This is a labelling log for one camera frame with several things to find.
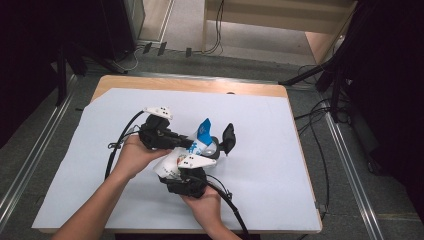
robotic hand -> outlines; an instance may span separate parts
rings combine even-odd
[[[150,113],[146,123],[141,125],[140,140],[147,148],[174,149],[153,169],[160,182],[175,194],[200,198],[207,185],[203,167],[216,165],[220,151],[227,155],[236,143],[233,124],[223,133],[223,142],[209,134],[211,123],[206,119],[190,137],[178,135],[167,127],[172,114],[168,108],[146,108]]]

black cable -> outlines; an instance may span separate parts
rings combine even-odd
[[[317,104],[315,104],[315,106],[311,109],[309,114],[304,114],[304,115],[301,115],[301,116],[298,116],[298,117],[295,118],[296,120],[298,120],[298,119],[304,118],[306,116],[309,117],[309,122],[304,127],[302,127],[302,128],[304,128],[302,131],[306,130],[307,127],[311,127],[312,134],[314,136],[315,142],[317,143],[317,146],[318,146],[318,149],[319,149],[319,152],[320,152],[320,156],[321,156],[321,160],[322,160],[322,163],[323,163],[324,174],[325,174],[325,184],[326,184],[326,199],[325,199],[325,211],[323,213],[321,213],[321,215],[320,215],[321,221],[324,220],[325,215],[327,214],[328,206],[330,205],[330,181],[329,181],[329,177],[328,177],[327,161],[325,160],[324,153],[323,153],[321,144],[319,143],[319,140],[318,140],[318,137],[316,135],[315,129],[313,127],[313,124],[318,122],[319,120],[321,120],[322,117],[325,115],[325,113],[329,112],[329,109],[330,109],[329,107],[323,107],[323,108],[320,108],[320,109],[315,109],[315,108],[318,107],[319,104],[321,104],[322,102],[327,101],[327,100],[328,99],[324,99],[324,100],[319,101]],[[320,116],[319,120],[314,121],[314,118],[316,118],[317,116]],[[308,236],[308,234],[304,234],[304,235],[300,236],[298,238],[298,240],[302,240],[306,236]]]
[[[301,67],[299,67],[298,69],[297,69],[297,76],[299,76],[300,75],[300,70],[302,69],[302,68],[304,68],[304,67],[316,67],[317,65],[303,65],[303,66],[301,66]],[[305,83],[307,83],[307,84],[314,84],[314,83],[311,83],[311,82],[308,82],[308,81],[306,81],[306,79],[303,79],[302,80],[303,82],[305,82]]]
[[[221,1],[221,4],[219,5],[218,12],[216,14],[215,19],[215,30],[216,30],[216,41],[212,48],[203,51],[193,51],[193,53],[201,53],[201,54],[212,54],[216,51],[216,49],[221,46],[221,24],[222,24],[222,15],[224,13],[224,0]]]
[[[128,128],[130,128],[131,124],[143,113],[144,113],[144,111],[140,111],[136,115],[134,115],[134,117],[129,121],[127,126],[122,131],[121,136],[119,136],[119,139],[116,142],[117,144],[115,144],[115,147],[113,148],[113,151],[110,153],[110,156],[109,156],[109,161],[107,163],[106,172],[105,172],[105,180],[106,180],[107,177],[109,177],[110,170],[112,168],[113,159],[115,158],[116,151],[118,151],[119,143],[122,141],[122,139],[124,139],[125,134],[127,133]]]
[[[227,194],[227,196],[229,197],[229,194],[231,194],[231,193],[230,193],[230,191],[228,191],[228,190],[225,188],[224,184],[223,184],[221,181],[219,181],[219,179],[218,179],[218,178],[216,178],[216,177],[214,177],[214,176],[212,176],[212,175],[209,175],[209,174],[206,174],[206,176],[208,176],[208,177],[211,177],[211,178],[215,179],[215,181],[217,181],[219,184],[221,184],[222,189],[224,189],[225,194]]]
[[[125,138],[125,137],[128,137],[128,136],[129,136],[129,135],[131,135],[131,134],[137,133],[137,132],[138,132],[138,131],[129,132],[129,133],[127,133],[127,134],[125,134],[125,135],[124,135],[124,138]]]
[[[241,228],[243,229],[243,233],[246,236],[246,239],[250,240],[250,235],[249,235],[249,231],[247,230],[246,225],[243,222],[243,219],[240,216],[240,213],[237,209],[237,207],[231,202],[231,200],[228,198],[228,196],[224,193],[224,191],[222,191],[221,189],[219,189],[218,187],[216,187],[215,185],[213,185],[210,182],[204,181],[200,178],[197,177],[193,177],[193,176],[189,176],[189,179],[192,180],[196,180],[196,181],[200,181],[204,184],[207,184],[209,187],[211,187],[213,190],[217,191],[219,196],[221,196],[222,199],[224,199],[224,201],[228,204],[228,206],[231,208],[231,210],[233,210],[234,215],[236,216],[238,222],[240,223]]]

metal rail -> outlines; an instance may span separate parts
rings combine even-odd
[[[43,156],[47,145],[55,133],[57,126],[62,120],[63,115],[65,114],[72,99],[76,85],[77,77],[72,75],[68,82],[69,94],[66,96],[63,103],[56,107],[53,111],[46,126],[35,142],[31,152],[16,175],[15,180],[9,187],[7,193],[4,195],[0,203],[0,233],[3,232],[4,227],[6,226],[13,210],[16,207],[16,204],[24,192],[25,187],[28,185],[28,182],[31,179],[31,176],[34,173],[38,163],[40,162],[40,159]]]
[[[327,102],[324,102],[323,105],[324,107],[329,107]],[[371,202],[369,201],[358,173],[356,172],[355,164],[352,161],[352,157],[350,156],[349,150],[343,139],[339,125],[333,121],[330,113],[327,113],[325,117],[339,152],[343,167],[346,171],[356,203],[358,204],[359,211],[361,212],[365,227],[367,228],[368,235],[370,239],[382,240],[384,237],[378,224],[376,214],[374,213]]]

wooden table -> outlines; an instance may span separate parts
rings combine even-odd
[[[236,147],[228,157],[221,156],[216,167],[205,170],[232,190],[233,203],[250,233],[320,232],[321,220],[285,88],[187,78],[102,77],[92,103],[83,112],[33,228],[55,232],[103,181],[110,154],[106,146],[119,136],[121,127],[134,111],[145,107],[144,104],[154,106],[153,103],[165,102],[174,105],[171,106],[174,119],[170,128],[180,134],[187,132],[181,129],[193,131],[205,114],[212,122],[211,134],[222,133],[228,121],[234,123]],[[191,104],[200,98],[204,101],[201,106],[210,104],[203,109],[199,104],[190,105],[194,109],[187,111],[179,103]],[[282,145],[272,140],[275,135],[281,136]],[[168,193],[166,186],[159,182],[151,165],[154,163],[127,185],[106,230],[114,233],[204,233],[181,199]],[[241,232],[225,203],[222,218],[231,230]]]

white plastic part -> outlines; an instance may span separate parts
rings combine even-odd
[[[146,107],[143,111],[145,113],[150,113],[158,117],[172,120],[171,110],[167,107]]]
[[[180,170],[178,170],[178,158],[184,159],[185,148],[177,147],[168,156],[162,158],[153,170],[162,178],[178,179],[180,177]]]
[[[179,168],[198,168],[198,167],[209,167],[216,165],[215,159],[202,157],[196,154],[190,154],[182,161],[178,163]]]

